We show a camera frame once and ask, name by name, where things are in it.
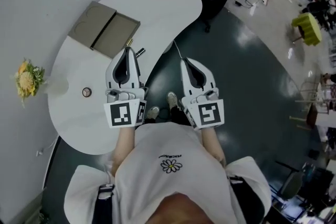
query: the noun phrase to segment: dark green floor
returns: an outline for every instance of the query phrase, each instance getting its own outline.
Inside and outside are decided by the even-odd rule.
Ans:
[[[213,20],[211,32],[197,21],[185,29],[176,42],[182,56],[200,61],[215,77],[224,99],[225,124],[217,134],[228,162],[252,156],[274,186],[280,186],[289,171],[278,160],[300,168],[310,149],[321,150],[316,130],[296,128],[289,115],[302,116],[300,99],[293,81],[265,44],[234,15],[223,9]],[[183,89],[180,58],[175,47],[157,62],[148,82],[148,105],[162,108],[158,121],[168,115],[165,96],[174,91],[179,98]],[[90,156],[79,153],[61,141],[58,146],[43,198],[43,207],[53,223],[68,223],[63,202],[71,176],[78,165],[102,169],[109,154]]]

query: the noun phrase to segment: flower bouquet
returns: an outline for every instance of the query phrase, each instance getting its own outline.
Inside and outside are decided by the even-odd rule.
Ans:
[[[16,81],[17,94],[21,97],[22,103],[30,95],[35,96],[38,88],[46,83],[44,79],[44,68],[35,67],[30,60],[24,60],[14,78]]]

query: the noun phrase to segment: flower embroidery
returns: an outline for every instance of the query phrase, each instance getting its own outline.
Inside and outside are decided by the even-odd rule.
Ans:
[[[169,174],[170,172],[176,172],[180,170],[182,164],[177,163],[175,159],[166,159],[165,161],[162,161],[161,166],[163,168],[163,171]]]

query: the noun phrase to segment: forearm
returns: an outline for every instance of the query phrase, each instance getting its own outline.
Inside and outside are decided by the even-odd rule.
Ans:
[[[128,154],[134,149],[134,127],[120,128],[119,137],[116,148],[113,151],[112,156],[112,175],[115,176],[117,169],[121,163],[126,159]]]
[[[202,129],[202,142],[206,151],[208,151],[223,167],[226,165],[226,159],[222,147],[220,146],[216,131],[214,128]]]

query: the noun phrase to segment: backpack strap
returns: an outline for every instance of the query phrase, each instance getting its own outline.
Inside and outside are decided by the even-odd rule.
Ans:
[[[112,184],[104,184],[99,187],[92,224],[112,223],[113,190],[114,185]]]
[[[265,208],[258,195],[242,177],[231,176],[229,180],[246,223],[260,224],[264,219]]]

